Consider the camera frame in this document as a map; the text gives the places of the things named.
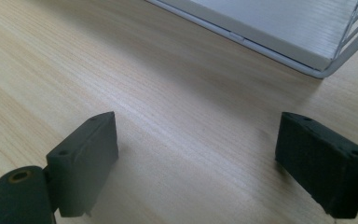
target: table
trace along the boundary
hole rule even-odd
[[[146,1],[0,1],[0,176],[111,110],[93,216],[58,223],[334,223],[274,150],[283,111],[358,144],[358,52],[320,80]]]

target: desk organizer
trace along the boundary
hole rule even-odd
[[[146,0],[304,74],[358,50],[358,0]]]

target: wooden surface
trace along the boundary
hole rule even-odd
[[[59,223],[334,223],[274,149],[282,111],[358,144],[358,52],[321,81],[145,1],[0,0],[0,176],[110,110],[94,216]]]
[[[335,58],[358,0],[159,0],[324,70]]]

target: black plastic part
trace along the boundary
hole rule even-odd
[[[0,178],[0,224],[7,223],[55,223],[40,167],[22,167]]]
[[[115,114],[88,119],[47,155],[52,209],[62,217],[89,213],[118,158]]]
[[[282,113],[276,161],[335,218],[358,212],[358,146],[319,122]]]

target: light wood tabletop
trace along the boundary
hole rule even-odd
[[[0,176],[106,111],[119,159],[58,223],[333,224],[275,144],[283,111],[358,144],[358,52],[320,80],[146,1],[0,0]]]

